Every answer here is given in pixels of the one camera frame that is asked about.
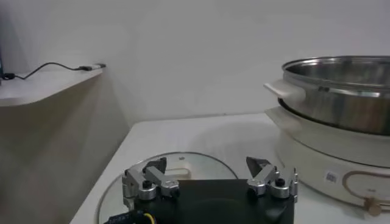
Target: white cooker base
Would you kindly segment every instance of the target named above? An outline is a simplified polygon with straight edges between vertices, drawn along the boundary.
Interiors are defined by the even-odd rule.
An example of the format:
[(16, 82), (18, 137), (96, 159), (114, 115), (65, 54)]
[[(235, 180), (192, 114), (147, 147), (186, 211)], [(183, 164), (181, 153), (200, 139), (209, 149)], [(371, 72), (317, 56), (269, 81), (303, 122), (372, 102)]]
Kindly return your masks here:
[(317, 152), (284, 132), (275, 146), (286, 166), (297, 168), (299, 180), (333, 198), (363, 206), (375, 198), (383, 210), (390, 210), (390, 169), (366, 166)]

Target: pot handle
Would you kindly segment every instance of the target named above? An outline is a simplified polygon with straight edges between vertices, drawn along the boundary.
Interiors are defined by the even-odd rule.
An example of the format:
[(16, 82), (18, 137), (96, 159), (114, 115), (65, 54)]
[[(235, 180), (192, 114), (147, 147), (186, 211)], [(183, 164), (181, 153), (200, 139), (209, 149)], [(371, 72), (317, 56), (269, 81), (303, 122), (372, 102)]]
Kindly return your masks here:
[(268, 109), (265, 113), (280, 129), (287, 133), (292, 134), (302, 130), (299, 120), (282, 107)]
[(281, 99), (301, 102), (306, 98), (306, 91), (303, 88), (290, 84), (283, 79), (265, 83), (264, 87)]

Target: white countertop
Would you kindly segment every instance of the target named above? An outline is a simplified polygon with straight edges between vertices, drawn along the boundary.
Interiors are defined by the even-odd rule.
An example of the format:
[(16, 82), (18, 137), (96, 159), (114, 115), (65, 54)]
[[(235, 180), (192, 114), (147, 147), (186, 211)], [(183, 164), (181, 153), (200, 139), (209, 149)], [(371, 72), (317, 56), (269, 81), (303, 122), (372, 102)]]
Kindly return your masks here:
[[(240, 178), (249, 178), (245, 162), (247, 156), (265, 158), (280, 166), (273, 151), (277, 138), (277, 127), (263, 113), (136, 124), (71, 223), (97, 223), (99, 200), (106, 188), (125, 169), (141, 160), (165, 152), (201, 152), (221, 159)], [(370, 217), (360, 208), (329, 198), (300, 184), (295, 223), (388, 224), (390, 214)]]

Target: white wall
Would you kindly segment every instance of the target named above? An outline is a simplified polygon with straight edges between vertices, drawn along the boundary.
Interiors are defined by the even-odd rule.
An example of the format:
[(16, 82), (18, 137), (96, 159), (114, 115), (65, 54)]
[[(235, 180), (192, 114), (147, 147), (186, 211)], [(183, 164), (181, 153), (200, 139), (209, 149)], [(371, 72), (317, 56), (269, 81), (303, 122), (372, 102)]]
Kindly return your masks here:
[[(3, 176), (12, 180), (14, 173), (21, 173), (18, 181), (12, 181), (16, 190), (9, 198), (20, 195), (15, 206), (37, 201), (36, 208), (28, 204), (22, 209), (35, 221), (61, 223), (77, 209), (126, 132), (120, 111), (128, 124), (263, 111), (276, 102), (262, 84), (280, 78), (280, 66), (286, 61), (319, 55), (389, 54), (389, 12), (387, 0), (0, 0), (0, 47), (6, 71), (29, 71), (46, 61), (75, 66), (104, 62), (108, 68), (100, 82), (113, 91), (105, 95), (105, 91), (92, 91), (92, 84), (80, 87), (80, 91), (89, 89), (90, 97), (97, 93), (99, 97), (83, 101), (84, 106), (68, 105), (78, 111), (78, 118), (65, 119), (72, 117), (72, 111), (65, 110), (62, 117), (47, 114), (24, 119), (27, 123), (49, 119), (47, 127), (34, 123), (23, 132), (24, 123), (14, 129), (9, 121), (2, 123), (14, 132), (0, 138), (0, 152), (18, 152), (19, 161), (18, 172), (3, 172)], [(30, 110), (40, 111), (75, 97), (71, 89), (67, 93), (0, 113), (25, 116)], [(98, 115), (80, 127), (93, 111), (90, 102), (100, 102), (102, 112), (95, 110)], [(117, 119), (105, 129), (111, 117)], [(78, 131), (81, 135), (74, 137)], [(16, 140), (18, 132), (28, 138), (22, 145)], [(74, 147), (67, 147), (67, 139), (76, 142)], [(34, 153), (29, 151), (30, 144)], [(73, 150), (70, 156), (67, 149)], [(96, 160), (94, 152), (99, 152)], [(35, 186), (35, 179), (42, 181), (45, 191), (23, 200), (23, 184)], [(66, 187), (68, 181), (73, 183), (71, 188)], [(67, 193), (55, 195), (58, 189)], [(56, 202), (53, 207), (50, 198)], [(39, 216), (45, 209), (53, 215)]]
[(250, 113), (302, 57), (389, 54), (386, 0), (2, 0), (9, 71), (108, 64), (129, 122)]

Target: power cord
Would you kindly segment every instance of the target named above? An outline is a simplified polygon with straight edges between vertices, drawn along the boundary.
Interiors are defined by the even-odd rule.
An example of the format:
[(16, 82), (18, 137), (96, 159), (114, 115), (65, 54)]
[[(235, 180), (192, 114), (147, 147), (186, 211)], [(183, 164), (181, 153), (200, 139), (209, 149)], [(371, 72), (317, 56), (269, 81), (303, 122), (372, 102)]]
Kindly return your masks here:
[(95, 70), (95, 69), (105, 68), (106, 67), (105, 64), (93, 64), (93, 65), (87, 65), (87, 66), (85, 66), (85, 65), (84, 66), (79, 66), (78, 68), (70, 68), (70, 67), (62, 65), (60, 63), (57, 63), (57, 62), (47, 62), (47, 63), (39, 66), (36, 70), (30, 72), (30, 74), (26, 75), (25, 77), (21, 77), (21, 76), (15, 75), (15, 73), (4, 73), (2, 75), (2, 78), (4, 80), (11, 80), (11, 79), (14, 79), (14, 78), (26, 80), (28, 77), (34, 75), (37, 71), (39, 71), (43, 67), (46, 67), (47, 65), (57, 65), (57, 66), (61, 66), (63, 68), (71, 70), (71, 71), (92, 71), (92, 70)]

